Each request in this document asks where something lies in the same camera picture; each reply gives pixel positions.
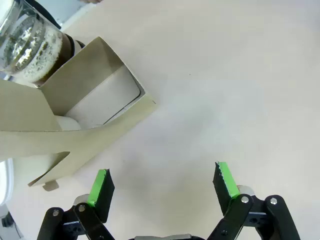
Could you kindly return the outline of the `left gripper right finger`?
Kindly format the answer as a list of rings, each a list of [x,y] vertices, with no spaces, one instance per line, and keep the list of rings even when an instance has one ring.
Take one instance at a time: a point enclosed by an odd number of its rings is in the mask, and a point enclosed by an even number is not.
[[[269,195],[264,200],[236,184],[226,162],[216,162],[213,185],[223,214],[209,240],[235,240],[243,227],[255,228],[262,240],[299,240],[300,235],[285,200]]]

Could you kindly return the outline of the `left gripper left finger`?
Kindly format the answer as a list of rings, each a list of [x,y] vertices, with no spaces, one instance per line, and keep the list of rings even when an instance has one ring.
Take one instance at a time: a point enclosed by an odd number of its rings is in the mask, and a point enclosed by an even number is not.
[[[107,222],[115,186],[109,169],[100,169],[89,194],[79,196],[72,207],[49,208],[43,218],[38,240],[113,240],[104,226]]]

